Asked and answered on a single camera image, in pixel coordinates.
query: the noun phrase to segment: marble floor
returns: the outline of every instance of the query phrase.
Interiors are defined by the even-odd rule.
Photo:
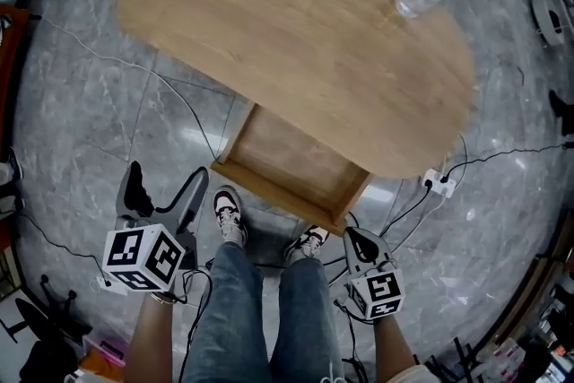
[[[42,0],[35,6],[52,22],[78,35],[104,56],[151,68],[195,108],[214,150],[221,149],[245,101],[229,89],[123,33],[114,17],[117,0]],[[539,148],[561,141],[547,92],[574,99],[572,59],[565,48],[544,48],[535,33],[527,0],[446,0],[474,51],[476,83],[472,114],[462,135],[471,159],[498,150]],[[15,114],[14,145],[22,159],[27,212],[49,237],[71,249],[100,255],[114,228],[115,199],[126,166],[138,160],[156,205],[165,205],[185,177],[211,158],[186,107],[156,77],[99,59],[47,22],[34,34],[22,75]],[[464,158],[459,140],[447,166]],[[468,167],[454,196],[396,252],[408,292],[397,316],[422,359],[451,348],[452,339],[475,343],[498,316],[534,254],[553,229],[569,194],[571,158],[562,150],[515,153]],[[453,173],[460,179],[462,170]],[[211,212],[212,174],[202,212],[191,225],[199,260],[212,258],[221,243]],[[424,190],[418,179],[376,178],[354,207],[361,227],[380,231]],[[304,225],[296,217],[247,191],[239,191],[254,233],[254,260],[278,263],[279,248]],[[439,203],[431,196],[387,234],[391,245]],[[50,276],[60,292],[78,292],[76,313],[95,327],[128,338],[142,296],[98,292],[91,260],[70,257],[45,243],[24,219],[17,250],[29,286],[40,298],[39,278]],[[343,254],[331,238],[327,261]],[[341,264],[327,268],[329,276]],[[269,351],[277,334],[278,273],[265,279],[264,321]],[[194,285],[192,303],[203,286]],[[333,297],[344,292],[341,283]],[[196,308],[177,306],[174,367],[181,363]],[[351,353],[344,315],[336,313],[343,356]],[[358,354],[372,369],[374,343],[368,326],[355,326]]]

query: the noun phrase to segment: wooden drawer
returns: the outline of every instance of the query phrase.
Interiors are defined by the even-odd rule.
[[[370,173],[269,110],[251,104],[212,169],[300,218],[341,235]]]

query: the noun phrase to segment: forearm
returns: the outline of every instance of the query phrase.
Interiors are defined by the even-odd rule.
[[[146,295],[126,356],[126,383],[171,383],[173,307]]]
[[[382,318],[374,328],[377,383],[385,383],[415,362],[394,316]]]

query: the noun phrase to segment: blue jeans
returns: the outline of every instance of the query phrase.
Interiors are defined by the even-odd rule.
[[[287,268],[279,288],[280,325],[271,362],[263,337],[263,275],[233,243],[213,261],[213,291],[197,325],[185,383],[319,383],[343,376],[325,268],[314,258]]]

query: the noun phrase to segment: table top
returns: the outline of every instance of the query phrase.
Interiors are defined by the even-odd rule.
[[[381,177],[439,164],[465,124],[474,64],[442,8],[394,0],[118,0],[122,28]]]

